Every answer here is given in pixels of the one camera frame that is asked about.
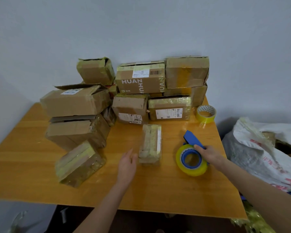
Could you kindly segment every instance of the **person's left arm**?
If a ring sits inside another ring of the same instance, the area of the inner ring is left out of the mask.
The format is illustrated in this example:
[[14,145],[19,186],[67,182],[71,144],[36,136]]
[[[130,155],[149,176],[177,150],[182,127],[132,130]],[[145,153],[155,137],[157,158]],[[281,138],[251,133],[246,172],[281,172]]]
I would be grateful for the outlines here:
[[106,197],[87,218],[78,226],[74,233],[107,233],[113,218],[136,173],[137,154],[132,149],[124,153],[118,169],[118,179]]

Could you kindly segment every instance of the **hand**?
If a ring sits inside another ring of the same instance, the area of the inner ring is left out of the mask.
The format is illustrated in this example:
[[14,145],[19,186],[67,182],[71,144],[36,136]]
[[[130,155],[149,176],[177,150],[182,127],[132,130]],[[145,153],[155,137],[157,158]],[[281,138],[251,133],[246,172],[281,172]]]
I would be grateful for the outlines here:
[[215,150],[211,145],[205,146],[205,148],[206,149],[203,149],[198,145],[194,145],[194,149],[196,149],[208,163],[213,164],[215,167],[220,165],[224,157],[219,151]]
[[137,168],[137,154],[132,154],[132,149],[124,153],[120,162],[118,170],[117,184],[127,189],[132,179],[134,179]]

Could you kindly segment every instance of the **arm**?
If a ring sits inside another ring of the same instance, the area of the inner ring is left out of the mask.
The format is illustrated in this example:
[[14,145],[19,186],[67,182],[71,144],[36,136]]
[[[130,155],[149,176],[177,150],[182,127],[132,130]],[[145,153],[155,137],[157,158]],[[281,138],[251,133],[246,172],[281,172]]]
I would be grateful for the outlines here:
[[124,153],[118,170],[118,179],[106,197],[87,218],[79,225],[74,233],[107,233],[121,200],[135,176],[137,154],[132,155],[132,149]]
[[194,148],[230,180],[275,232],[291,232],[291,195],[249,174],[212,146]]

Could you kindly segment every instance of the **person's left hand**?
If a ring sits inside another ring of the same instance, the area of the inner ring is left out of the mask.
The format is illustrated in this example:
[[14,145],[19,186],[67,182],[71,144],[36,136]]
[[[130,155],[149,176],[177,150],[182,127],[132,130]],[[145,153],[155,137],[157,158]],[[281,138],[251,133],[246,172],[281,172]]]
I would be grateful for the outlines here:
[[137,154],[132,154],[132,149],[130,149],[123,154],[119,162],[117,183],[124,188],[128,188],[132,179],[134,179],[137,168],[137,159]]

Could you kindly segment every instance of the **white plastic bag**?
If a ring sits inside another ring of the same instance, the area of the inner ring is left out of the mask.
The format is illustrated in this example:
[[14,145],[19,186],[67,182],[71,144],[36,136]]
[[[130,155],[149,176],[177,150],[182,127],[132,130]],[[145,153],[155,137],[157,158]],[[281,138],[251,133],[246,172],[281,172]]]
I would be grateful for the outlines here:
[[240,118],[222,140],[229,160],[285,192],[291,191],[291,157],[274,148],[261,132],[274,132],[291,145],[291,124],[253,123]]

